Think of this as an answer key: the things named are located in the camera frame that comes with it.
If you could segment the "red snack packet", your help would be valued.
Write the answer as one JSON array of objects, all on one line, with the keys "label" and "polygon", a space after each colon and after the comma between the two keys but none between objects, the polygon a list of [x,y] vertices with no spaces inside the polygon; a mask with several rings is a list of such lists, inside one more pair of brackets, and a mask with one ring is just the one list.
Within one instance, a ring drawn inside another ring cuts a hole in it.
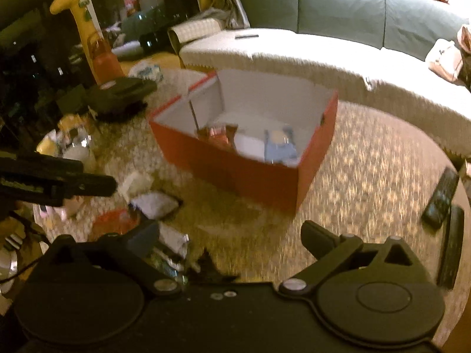
[{"label": "red snack packet", "polygon": [[95,242],[105,234],[126,234],[140,224],[140,215],[127,208],[114,209],[99,215],[93,222],[89,242]]},{"label": "red snack packet", "polygon": [[227,151],[235,151],[235,136],[238,130],[236,124],[213,124],[198,129],[195,134],[198,139],[203,140],[215,147]]}]

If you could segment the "silver foil snack bar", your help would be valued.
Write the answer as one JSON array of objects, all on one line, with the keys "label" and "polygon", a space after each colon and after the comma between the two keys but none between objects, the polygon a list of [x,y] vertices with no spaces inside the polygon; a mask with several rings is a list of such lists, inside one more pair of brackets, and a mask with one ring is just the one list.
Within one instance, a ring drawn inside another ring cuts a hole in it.
[{"label": "silver foil snack bar", "polygon": [[151,264],[167,277],[186,285],[189,236],[163,222],[157,223],[157,233],[157,241],[150,253]]}]

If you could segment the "white snack bag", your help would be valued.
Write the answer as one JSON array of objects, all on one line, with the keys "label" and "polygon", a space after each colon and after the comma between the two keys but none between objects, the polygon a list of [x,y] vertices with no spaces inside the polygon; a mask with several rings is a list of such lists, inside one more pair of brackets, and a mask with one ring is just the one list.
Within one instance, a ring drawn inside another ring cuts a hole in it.
[{"label": "white snack bag", "polygon": [[133,198],[140,194],[148,192],[153,185],[153,177],[151,174],[140,171],[133,171],[130,173],[118,186],[118,193],[130,202]]}]

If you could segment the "white dark snack packet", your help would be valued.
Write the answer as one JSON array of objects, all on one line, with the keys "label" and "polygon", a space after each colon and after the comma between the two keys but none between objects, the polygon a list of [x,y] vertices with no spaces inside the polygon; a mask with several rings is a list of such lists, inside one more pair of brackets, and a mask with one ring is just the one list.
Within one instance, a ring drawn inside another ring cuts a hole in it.
[{"label": "white dark snack packet", "polygon": [[144,218],[158,220],[177,210],[180,202],[164,192],[151,191],[131,199],[129,206]]}]

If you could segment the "black remote control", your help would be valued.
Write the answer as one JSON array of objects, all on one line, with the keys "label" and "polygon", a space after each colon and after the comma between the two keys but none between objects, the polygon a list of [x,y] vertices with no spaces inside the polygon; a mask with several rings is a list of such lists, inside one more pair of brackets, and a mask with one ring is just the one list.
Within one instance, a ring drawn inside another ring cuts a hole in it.
[{"label": "black remote control", "polygon": [[422,213],[422,220],[426,225],[433,229],[442,227],[442,223],[450,211],[458,182],[457,172],[450,167],[446,167]]},{"label": "black remote control", "polygon": [[437,285],[447,290],[454,288],[457,279],[461,261],[464,224],[464,210],[459,206],[452,205],[445,227],[441,264],[437,275]]}]

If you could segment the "black flat device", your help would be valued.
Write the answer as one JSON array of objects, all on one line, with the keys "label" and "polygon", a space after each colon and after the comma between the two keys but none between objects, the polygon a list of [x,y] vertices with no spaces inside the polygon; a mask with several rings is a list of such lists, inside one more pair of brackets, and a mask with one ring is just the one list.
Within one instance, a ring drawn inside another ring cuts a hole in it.
[{"label": "black flat device", "polygon": [[94,85],[86,93],[84,102],[99,121],[122,123],[145,110],[147,95],[157,90],[157,83],[137,77],[118,77],[101,85]]}]

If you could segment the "orange water bottle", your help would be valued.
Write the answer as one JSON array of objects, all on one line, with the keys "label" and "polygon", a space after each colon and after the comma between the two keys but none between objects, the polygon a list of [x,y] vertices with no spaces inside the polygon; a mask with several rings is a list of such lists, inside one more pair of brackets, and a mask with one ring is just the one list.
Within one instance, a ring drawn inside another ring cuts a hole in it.
[{"label": "orange water bottle", "polygon": [[120,67],[117,56],[101,31],[92,33],[88,40],[88,51],[92,61],[92,70],[97,84],[114,81],[125,74]]}]

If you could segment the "blue snack packet in box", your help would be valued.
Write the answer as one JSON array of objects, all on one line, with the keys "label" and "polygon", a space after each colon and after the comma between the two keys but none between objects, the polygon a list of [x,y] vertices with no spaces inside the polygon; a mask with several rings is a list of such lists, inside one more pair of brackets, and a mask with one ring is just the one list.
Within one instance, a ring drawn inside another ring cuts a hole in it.
[{"label": "blue snack packet in box", "polygon": [[294,131],[291,126],[264,131],[264,159],[267,163],[294,163],[298,159]]}]

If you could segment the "yellow giraffe toy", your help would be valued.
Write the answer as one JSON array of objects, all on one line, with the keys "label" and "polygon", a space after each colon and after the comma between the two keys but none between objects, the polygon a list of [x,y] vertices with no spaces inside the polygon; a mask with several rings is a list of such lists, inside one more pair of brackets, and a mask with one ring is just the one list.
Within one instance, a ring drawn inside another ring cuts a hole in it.
[{"label": "yellow giraffe toy", "polygon": [[64,10],[70,11],[76,23],[79,38],[90,71],[95,82],[97,84],[101,84],[101,80],[94,69],[93,59],[89,50],[89,39],[92,35],[97,34],[97,28],[95,27],[92,15],[89,12],[89,4],[90,0],[54,0],[49,7],[49,12],[52,15],[56,15]]}]

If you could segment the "red snack packet in box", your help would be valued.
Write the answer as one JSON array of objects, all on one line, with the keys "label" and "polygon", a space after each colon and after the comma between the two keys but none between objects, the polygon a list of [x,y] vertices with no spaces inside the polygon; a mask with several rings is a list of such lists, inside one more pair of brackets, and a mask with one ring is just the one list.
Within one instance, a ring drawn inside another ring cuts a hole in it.
[{"label": "red snack packet in box", "polygon": [[235,151],[235,136],[238,130],[236,124],[213,124],[198,129],[195,134],[198,139],[203,140],[215,147],[227,151]]}]

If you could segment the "rolled white mat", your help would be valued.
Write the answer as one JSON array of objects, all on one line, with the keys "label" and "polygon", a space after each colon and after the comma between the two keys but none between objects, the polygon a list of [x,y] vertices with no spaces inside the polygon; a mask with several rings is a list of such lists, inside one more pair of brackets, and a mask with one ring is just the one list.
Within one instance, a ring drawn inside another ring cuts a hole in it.
[{"label": "rolled white mat", "polygon": [[186,21],[168,29],[170,44],[176,54],[187,43],[217,34],[224,28],[224,22],[216,18]]}]

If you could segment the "red cardboard box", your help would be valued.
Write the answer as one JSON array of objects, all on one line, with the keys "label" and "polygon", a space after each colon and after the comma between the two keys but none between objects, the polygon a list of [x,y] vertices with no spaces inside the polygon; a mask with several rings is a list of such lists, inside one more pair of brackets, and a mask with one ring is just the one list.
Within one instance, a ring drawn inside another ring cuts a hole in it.
[{"label": "red cardboard box", "polygon": [[[155,109],[148,122],[165,159],[214,186],[295,215],[331,145],[339,95],[308,79],[223,69]],[[235,151],[197,138],[236,124]],[[291,126],[298,159],[267,163],[264,131]]]}]

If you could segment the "white tote bag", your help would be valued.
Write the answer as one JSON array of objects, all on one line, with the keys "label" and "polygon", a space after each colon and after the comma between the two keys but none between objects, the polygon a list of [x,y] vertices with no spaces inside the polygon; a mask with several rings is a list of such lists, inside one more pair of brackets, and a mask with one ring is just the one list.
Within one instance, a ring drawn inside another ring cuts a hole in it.
[{"label": "white tote bag", "polygon": [[449,82],[455,82],[461,72],[461,51],[453,41],[439,38],[425,57],[428,68]]}]

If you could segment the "small black phone on sofa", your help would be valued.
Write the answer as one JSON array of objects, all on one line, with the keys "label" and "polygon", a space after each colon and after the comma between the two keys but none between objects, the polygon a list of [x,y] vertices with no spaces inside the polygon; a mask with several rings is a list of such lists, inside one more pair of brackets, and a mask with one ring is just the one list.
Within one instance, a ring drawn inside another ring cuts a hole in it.
[{"label": "small black phone on sofa", "polygon": [[257,38],[257,37],[259,37],[258,34],[246,34],[246,35],[235,36],[235,39],[240,40],[240,39]]}]

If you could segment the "green sofa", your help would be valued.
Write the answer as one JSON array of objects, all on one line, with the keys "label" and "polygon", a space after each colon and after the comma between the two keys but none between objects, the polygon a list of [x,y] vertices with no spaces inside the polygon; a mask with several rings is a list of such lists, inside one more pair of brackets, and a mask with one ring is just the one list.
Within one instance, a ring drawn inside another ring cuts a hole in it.
[{"label": "green sofa", "polygon": [[436,0],[240,0],[252,28],[287,29],[388,48],[420,60],[468,19]]}]

